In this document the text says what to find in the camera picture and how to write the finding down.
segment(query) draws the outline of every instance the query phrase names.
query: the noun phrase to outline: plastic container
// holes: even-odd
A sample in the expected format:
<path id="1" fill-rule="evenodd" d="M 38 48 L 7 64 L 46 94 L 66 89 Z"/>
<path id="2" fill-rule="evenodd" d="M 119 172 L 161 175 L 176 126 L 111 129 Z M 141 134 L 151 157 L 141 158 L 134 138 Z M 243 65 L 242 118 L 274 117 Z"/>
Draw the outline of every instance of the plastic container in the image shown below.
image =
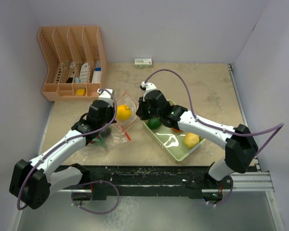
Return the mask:
<path id="1" fill-rule="evenodd" d="M 38 40 L 48 65 L 42 93 L 49 101 L 98 99 L 97 90 L 104 88 L 107 69 L 106 53 L 98 26 L 41 27 Z M 101 81 L 92 83 L 98 60 Z M 87 79 L 83 83 L 76 83 L 75 78 L 79 77 L 84 63 L 89 65 Z M 85 89 L 85 95 L 78 96 L 78 89 Z"/>
<path id="2" fill-rule="evenodd" d="M 175 105 L 172 100 L 168 100 L 171 105 Z M 175 161 L 180 162 L 188 157 L 205 141 L 200 138 L 199 144 L 194 148 L 188 148 L 184 145 L 183 140 L 187 132 L 175 132 L 171 128 L 161 125 L 157 129 L 151 130 L 147 125 L 147 121 L 142 121 L 144 129 L 154 138 L 154 140 L 162 147 L 162 149 Z"/>

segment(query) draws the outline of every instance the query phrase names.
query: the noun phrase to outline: beige table surface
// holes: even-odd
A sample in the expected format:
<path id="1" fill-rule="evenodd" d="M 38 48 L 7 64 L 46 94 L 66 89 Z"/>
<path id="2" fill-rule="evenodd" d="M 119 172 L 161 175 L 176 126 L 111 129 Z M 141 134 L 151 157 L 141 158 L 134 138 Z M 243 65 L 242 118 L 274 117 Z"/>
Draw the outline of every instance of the beige table surface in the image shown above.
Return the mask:
<path id="1" fill-rule="evenodd" d="M 138 99 L 143 92 L 140 83 L 152 72 L 169 68 L 179 73 L 187 82 L 196 113 L 218 123 L 237 126 L 243 123 L 234 86 L 226 64 L 170 64 L 156 63 L 152 69 L 135 69 L 133 64 L 108 64 L 106 87 L 120 97 L 125 90 Z M 150 79 L 167 99 L 189 108 L 183 84 L 170 72 L 157 73 Z M 88 111 L 91 101 L 55 102 L 46 130 L 42 152 L 64 137 L 79 117 Z M 128 130 L 132 141 L 118 144 L 103 151 L 86 147 L 69 157 L 64 164 L 82 165 L 182 165 L 209 166 L 224 157 L 224 150 L 205 141 L 184 161 L 174 163 L 161 147 L 147 134 L 138 119 Z"/>

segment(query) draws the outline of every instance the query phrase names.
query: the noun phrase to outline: perforated divider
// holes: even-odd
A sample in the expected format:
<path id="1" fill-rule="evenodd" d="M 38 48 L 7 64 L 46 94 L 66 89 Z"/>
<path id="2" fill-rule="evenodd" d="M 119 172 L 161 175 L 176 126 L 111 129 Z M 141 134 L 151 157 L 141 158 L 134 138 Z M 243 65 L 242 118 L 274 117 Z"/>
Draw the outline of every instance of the perforated divider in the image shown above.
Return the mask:
<path id="1" fill-rule="evenodd" d="M 41 27 L 38 39 L 49 69 L 42 90 L 45 97 L 49 101 L 98 99 L 97 89 L 103 87 L 107 67 L 99 27 Z M 101 60 L 101 83 L 91 83 L 97 60 Z M 87 81 L 75 83 L 84 63 L 89 65 Z M 85 95 L 78 96 L 78 89 L 86 89 Z"/>

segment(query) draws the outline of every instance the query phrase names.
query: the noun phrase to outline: green fruit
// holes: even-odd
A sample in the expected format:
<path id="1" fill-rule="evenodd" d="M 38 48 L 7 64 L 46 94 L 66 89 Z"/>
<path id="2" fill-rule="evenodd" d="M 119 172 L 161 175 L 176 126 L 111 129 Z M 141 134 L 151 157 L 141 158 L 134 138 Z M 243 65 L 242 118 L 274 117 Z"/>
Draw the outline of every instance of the green fruit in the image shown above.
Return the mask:
<path id="1" fill-rule="evenodd" d="M 162 122 L 158 118 L 152 118 L 148 120 L 146 124 L 150 129 L 157 129 L 162 125 Z"/>

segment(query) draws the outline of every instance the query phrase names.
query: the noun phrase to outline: yellow fruit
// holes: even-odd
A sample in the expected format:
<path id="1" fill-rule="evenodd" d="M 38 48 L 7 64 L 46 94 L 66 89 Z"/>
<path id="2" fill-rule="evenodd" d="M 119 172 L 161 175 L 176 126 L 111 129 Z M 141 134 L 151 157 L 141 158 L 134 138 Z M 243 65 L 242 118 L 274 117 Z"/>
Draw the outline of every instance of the yellow fruit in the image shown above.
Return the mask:
<path id="1" fill-rule="evenodd" d="M 117 119 L 127 120 L 131 117 L 131 110 L 127 105 L 120 105 L 117 110 Z"/>
<path id="2" fill-rule="evenodd" d="M 197 144 L 199 144 L 200 138 L 198 135 L 194 133 L 187 133 L 184 138 L 184 145 L 188 148 L 194 148 Z"/>

